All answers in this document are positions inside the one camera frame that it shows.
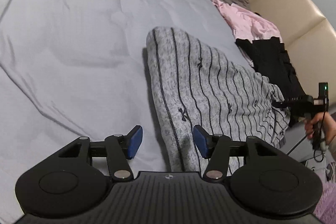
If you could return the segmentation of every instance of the pink cloth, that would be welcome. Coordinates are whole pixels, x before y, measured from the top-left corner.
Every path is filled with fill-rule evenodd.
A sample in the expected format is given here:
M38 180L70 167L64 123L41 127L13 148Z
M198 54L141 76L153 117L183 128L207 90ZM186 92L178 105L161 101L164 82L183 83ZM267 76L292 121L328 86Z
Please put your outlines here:
M336 184L323 184L323 194L318 202L314 215L325 224L336 223Z
M229 5L220 0L212 0L212 3L229 24L236 39L248 39L252 43L252 40L279 37L282 43L280 31L272 22L234 3Z

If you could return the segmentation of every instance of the striped fabric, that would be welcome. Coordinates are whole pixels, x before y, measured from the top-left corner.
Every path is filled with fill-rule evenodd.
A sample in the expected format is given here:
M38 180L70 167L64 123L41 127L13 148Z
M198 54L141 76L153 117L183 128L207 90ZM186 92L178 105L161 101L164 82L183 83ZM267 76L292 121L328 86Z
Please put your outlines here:
M272 107L283 100L278 86L268 78L228 61L225 54L188 33L156 27L147 36L152 95L171 169L201 171L201 158L192 130L200 124L210 134L236 141L262 138L279 148L290 113ZM230 158L228 175L243 165Z

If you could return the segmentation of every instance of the bed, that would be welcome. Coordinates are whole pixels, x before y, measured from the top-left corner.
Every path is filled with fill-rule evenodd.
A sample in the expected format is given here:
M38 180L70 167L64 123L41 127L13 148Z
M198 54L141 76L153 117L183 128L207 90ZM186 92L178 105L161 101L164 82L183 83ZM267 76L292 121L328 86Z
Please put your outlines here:
M320 76L305 79L302 72L309 64L301 65L300 46L293 42L300 45L305 36L318 35L320 27L330 30L329 41L336 35L310 0L301 3L298 9L308 5L312 20L300 23L299 34L283 18L273 18L271 2L252 0L251 6L275 22L285 43L293 45L290 56L300 81L315 95ZM133 172L169 170L147 66L146 37L156 26L183 29L251 69L211 0L0 1L1 224L22 215L14 193L17 178L78 136L101 141L140 124L143 141L130 162ZM322 76L332 89L329 73ZM332 102L335 95L330 92ZM94 165L106 172L103 161Z

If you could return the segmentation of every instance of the black garment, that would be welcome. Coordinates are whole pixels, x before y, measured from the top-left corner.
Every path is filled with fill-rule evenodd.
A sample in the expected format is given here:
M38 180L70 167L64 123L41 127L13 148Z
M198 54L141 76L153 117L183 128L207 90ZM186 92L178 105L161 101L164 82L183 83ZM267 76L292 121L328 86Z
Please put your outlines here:
M236 45L241 47L252 59L254 70L267 76L269 82L277 85L286 98L305 95L292 64L285 45L278 37L253 40L237 39Z

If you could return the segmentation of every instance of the leather headboard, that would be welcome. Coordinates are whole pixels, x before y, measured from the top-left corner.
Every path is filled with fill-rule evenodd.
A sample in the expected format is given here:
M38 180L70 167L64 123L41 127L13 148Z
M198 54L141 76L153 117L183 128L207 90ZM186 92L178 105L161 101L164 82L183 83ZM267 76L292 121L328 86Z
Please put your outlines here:
M279 28L291 63L305 92L318 94L318 82L329 83L336 102L336 32L311 0L249 0L253 12Z

